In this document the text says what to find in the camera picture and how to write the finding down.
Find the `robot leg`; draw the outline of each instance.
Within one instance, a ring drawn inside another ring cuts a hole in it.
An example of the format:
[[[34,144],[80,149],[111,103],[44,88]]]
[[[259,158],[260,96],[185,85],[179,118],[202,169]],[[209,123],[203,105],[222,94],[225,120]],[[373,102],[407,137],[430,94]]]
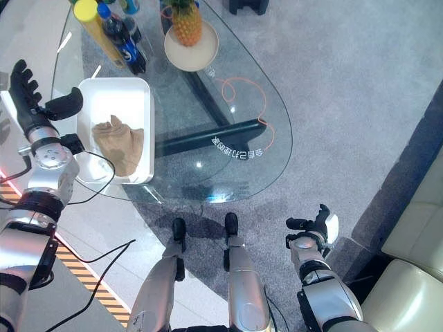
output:
[[[174,241],[169,243],[163,258],[151,269],[138,292],[129,317],[128,332],[168,332],[174,304],[174,283],[184,279],[181,258],[185,250],[186,225],[183,219],[172,222]]]
[[[244,240],[237,235],[237,216],[225,217],[228,240],[229,270],[229,325],[234,331],[271,332],[269,307],[260,276],[244,247]]]

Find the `cream sofa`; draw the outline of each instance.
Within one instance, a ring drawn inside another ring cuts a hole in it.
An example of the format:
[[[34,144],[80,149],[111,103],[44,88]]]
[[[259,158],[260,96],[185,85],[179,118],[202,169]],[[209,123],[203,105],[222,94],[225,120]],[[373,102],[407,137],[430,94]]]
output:
[[[443,149],[383,245],[395,260],[362,305],[379,332],[443,331]]]

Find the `yellow bottle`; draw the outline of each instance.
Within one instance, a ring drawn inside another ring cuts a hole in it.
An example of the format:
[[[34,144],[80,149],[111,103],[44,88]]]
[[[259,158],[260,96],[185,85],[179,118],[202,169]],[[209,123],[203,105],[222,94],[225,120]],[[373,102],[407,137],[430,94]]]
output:
[[[125,66],[125,60],[102,29],[102,22],[97,13],[95,0],[78,0],[74,5],[74,16],[83,25],[86,31],[106,53],[108,58],[118,67]]]

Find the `folded fabric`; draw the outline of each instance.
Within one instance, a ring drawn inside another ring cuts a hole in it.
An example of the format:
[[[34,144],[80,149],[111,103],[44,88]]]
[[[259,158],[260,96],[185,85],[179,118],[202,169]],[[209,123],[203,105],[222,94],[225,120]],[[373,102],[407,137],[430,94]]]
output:
[[[131,129],[111,116],[111,122],[97,124],[92,135],[103,156],[114,164],[117,176],[129,176],[136,171],[143,151],[143,129]]]

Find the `glass table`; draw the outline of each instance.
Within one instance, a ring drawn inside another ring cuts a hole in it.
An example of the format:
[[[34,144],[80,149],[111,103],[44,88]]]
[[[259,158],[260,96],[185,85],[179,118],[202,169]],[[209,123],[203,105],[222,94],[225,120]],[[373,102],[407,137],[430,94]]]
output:
[[[146,73],[155,102],[154,177],[148,183],[108,185],[101,194],[162,203],[184,199],[220,203],[245,199],[274,182],[292,150],[289,116],[279,93],[230,28],[204,2],[201,16],[219,36],[214,61],[189,73],[169,63],[164,35],[171,23],[158,0],[143,1],[132,17],[143,35]],[[118,4],[111,10],[123,16]],[[131,77],[116,68],[68,14],[53,78],[53,98],[85,78]],[[75,131],[75,119],[66,132]],[[107,182],[82,183],[96,192]]]

